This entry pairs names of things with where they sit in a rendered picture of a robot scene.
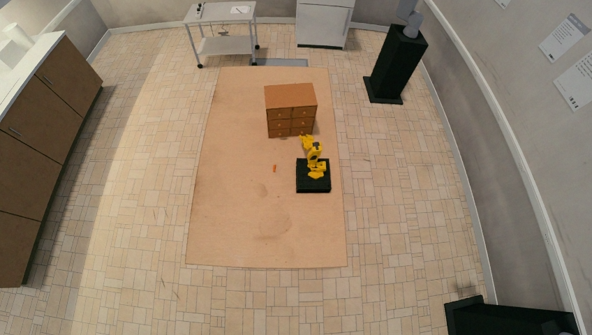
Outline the brown chest of drawers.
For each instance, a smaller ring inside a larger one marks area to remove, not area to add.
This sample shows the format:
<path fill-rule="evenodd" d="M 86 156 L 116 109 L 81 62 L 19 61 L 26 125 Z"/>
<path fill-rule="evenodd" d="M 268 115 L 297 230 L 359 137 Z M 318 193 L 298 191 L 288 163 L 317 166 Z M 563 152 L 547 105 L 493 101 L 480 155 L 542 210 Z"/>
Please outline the brown chest of drawers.
<path fill-rule="evenodd" d="M 291 136 L 291 128 L 298 128 L 292 127 L 292 118 L 300 118 L 300 117 L 293 117 L 293 107 L 306 107 L 306 106 L 316 106 L 315 116 L 313 120 L 313 127 L 316 119 L 316 112 L 318 109 L 318 102 L 316 99 L 316 94 L 313 88 L 313 83 L 298 83 L 298 84 L 277 84 L 277 85 L 268 85 L 264 86 L 265 91 L 265 107 L 266 107 L 266 115 L 267 115 L 267 131 L 268 131 L 268 138 L 269 138 L 269 129 L 268 128 L 268 119 L 267 110 L 269 109 L 278 109 L 278 108 L 287 108 L 291 107 L 291 116 L 290 118 L 290 136 Z"/>

